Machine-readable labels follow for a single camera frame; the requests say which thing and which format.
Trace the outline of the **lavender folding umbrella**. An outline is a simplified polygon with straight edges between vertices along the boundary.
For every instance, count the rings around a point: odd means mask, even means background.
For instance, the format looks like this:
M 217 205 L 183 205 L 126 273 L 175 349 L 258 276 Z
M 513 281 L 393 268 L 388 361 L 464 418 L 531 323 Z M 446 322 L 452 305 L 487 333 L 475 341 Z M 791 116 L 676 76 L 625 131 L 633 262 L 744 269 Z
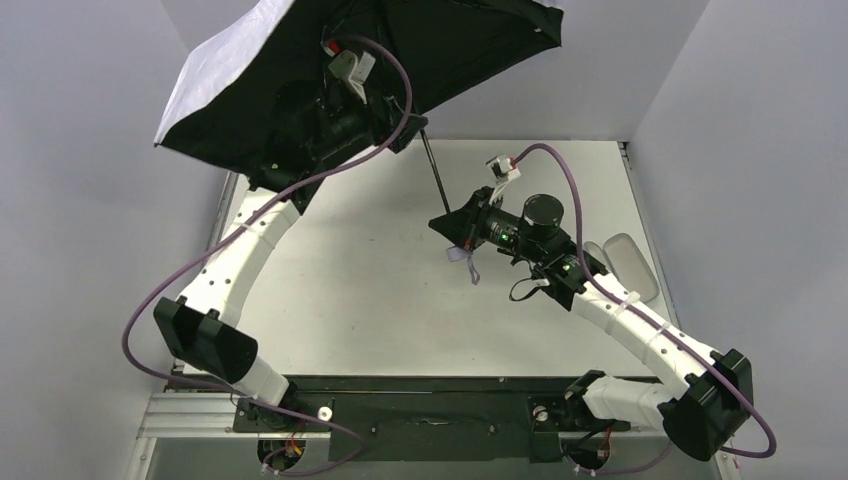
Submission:
M 268 89 L 335 79 L 321 44 L 376 58 L 367 82 L 408 80 L 429 112 L 562 43 L 562 9 L 545 1 L 260 1 L 195 47 L 177 81 Z

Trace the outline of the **mint green umbrella case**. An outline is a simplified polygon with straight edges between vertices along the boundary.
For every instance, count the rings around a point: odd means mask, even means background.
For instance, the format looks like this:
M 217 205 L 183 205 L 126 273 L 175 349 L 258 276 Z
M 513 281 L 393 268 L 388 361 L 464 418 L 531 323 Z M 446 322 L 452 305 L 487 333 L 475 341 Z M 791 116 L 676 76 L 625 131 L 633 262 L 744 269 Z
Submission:
M 641 295 L 645 303 L 660 295 L 658 280 L 635 240 L 627 233 L 618 233 L 602 245 L 586 241 L 584 249 L 599 260 L 619 283 Z

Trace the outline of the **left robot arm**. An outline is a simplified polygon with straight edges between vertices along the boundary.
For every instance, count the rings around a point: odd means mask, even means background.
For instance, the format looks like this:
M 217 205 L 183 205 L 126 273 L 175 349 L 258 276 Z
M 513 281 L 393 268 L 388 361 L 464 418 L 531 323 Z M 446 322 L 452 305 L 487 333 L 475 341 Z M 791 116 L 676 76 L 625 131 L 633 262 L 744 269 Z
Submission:
M 247 178 L 249 187 L 201 271 L 154 318 L 175 357 L 272 405 L 291 384 L 242 332 L 246 300 L 271 253 L 305 213 L 323 181 L 398 151 L 423 119 L 408 80 L 293 80 L 261 89 L 238 84 L 173 89 L 159 143 Z

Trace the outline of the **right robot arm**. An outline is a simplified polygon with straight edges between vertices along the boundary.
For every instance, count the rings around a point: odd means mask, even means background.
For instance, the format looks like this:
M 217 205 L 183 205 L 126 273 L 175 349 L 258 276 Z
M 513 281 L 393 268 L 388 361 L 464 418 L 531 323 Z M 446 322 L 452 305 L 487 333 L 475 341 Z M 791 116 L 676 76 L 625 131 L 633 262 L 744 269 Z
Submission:
M 429 221 L 451 243 L 450 258 L 489 243 L 512 263 L 527 263 L 535 291 L 603 330 L 658 380 L 590 371 L 567 389 L 568 405 L 591 419 L 662 430 L 693 459 L 713 457 L 750 417 L 750 361 L 735 349 L 721 353 L 687 336 L 648 308 L 562 229 L 558 199 L 533 195 L 516 216 L 492 194 L 483 187 L 461 208 Z

